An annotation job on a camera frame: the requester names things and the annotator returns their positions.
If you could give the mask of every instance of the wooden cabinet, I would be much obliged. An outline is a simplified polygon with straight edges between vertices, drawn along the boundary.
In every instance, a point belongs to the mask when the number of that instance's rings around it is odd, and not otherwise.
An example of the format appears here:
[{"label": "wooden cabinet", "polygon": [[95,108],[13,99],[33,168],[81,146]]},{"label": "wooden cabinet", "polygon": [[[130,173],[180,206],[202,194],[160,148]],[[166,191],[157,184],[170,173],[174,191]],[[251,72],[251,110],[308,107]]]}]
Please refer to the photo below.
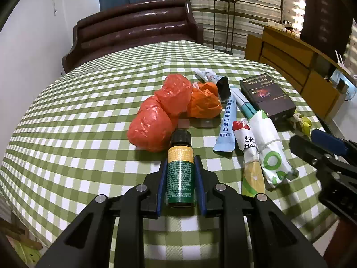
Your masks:
[{"label": "wooden cabinet", "polygon": [[336,90],[324,77],[338,69],[354,80],[332,59],[304,41],[270,26],[262,38],[248,35],[245,59],[276,69],[305,99],[312,111],[327,122],[343,102],[345,94]]}]

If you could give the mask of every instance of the dark brown box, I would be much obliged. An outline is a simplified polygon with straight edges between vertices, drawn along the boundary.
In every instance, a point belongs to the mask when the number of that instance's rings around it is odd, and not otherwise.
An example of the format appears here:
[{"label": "dark brown box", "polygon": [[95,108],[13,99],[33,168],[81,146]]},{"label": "dark brown box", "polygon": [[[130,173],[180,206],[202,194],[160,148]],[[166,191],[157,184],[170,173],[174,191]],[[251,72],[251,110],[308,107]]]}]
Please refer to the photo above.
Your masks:
[{"label": "dark brown box", "polygon": [[263,110],[273,121],[293,116],[296,106],[266,73],[240,81],[241,92],[256,110]]}]

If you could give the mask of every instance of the checkered bedsheet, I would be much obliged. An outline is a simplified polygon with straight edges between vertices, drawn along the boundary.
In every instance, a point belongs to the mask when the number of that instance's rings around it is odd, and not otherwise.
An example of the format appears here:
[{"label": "checkered bedsheet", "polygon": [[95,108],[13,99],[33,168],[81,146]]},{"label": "checkered bedsheet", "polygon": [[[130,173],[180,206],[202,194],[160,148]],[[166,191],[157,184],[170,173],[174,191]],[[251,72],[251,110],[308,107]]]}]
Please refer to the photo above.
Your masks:
[{"label": "checkered bedsheet", "polygon": [[[49,85],[11,137],[0,170],[0,192],[29,230],[49,246],[97,194],[124,194],[142,183],[146,174],[157,171],[167,154],[136,149],[128,142],[126,131],[141,102],[161,88],[168,74],[181,73],[193,82],[194,68],[226,75],[235,87],[243,78],[268,73],[297,110],[309,117],[312,127],[322,129],[298,92],[267,65],[188,41],[106,55]],[[237,118],[243,118],[239,111]],[[192,147],[203,166],[214,171],[220,182],[240,191],[242,154],[236,150],[222,157],[212,149],[220,123],[220,118],[181,119],[179,127],[190,131]],[[291,128],[282,125],[278,131],[299,177],[267,195],[313,241],[336,216],[317,200],[321,185],[315,169],[290,152]],[[197,209],[164,209],[158,220],[144,221],[147,267],[217,267],[218,242],[218,219],[205,219]]]}]

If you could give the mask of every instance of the bottle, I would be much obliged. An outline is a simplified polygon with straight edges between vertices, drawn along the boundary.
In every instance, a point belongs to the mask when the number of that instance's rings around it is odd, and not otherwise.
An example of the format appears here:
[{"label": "bottle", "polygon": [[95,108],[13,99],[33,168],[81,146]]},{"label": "bottle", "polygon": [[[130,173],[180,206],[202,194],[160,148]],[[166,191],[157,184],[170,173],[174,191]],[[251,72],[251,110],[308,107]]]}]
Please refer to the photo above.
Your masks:
[{"label": "bottle", "polygon": [[167,156],[167,203],[170,207],[195,206],[193,149],[191,134],[176,129],[171,137]]}]

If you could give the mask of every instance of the black bottle cap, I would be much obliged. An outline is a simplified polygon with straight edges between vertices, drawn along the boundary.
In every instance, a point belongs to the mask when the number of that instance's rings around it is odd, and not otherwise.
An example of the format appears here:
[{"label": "black bottle cap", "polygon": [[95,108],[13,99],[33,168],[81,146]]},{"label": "black bottle cap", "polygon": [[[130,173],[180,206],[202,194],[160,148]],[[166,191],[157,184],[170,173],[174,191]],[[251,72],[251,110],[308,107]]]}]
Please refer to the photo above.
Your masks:
[{"label": "black bottle cap", "polygon": [[170,146],[178,145],[179,143],[191,146],[191,134],[185,129],[176,129],[171,136]]}]

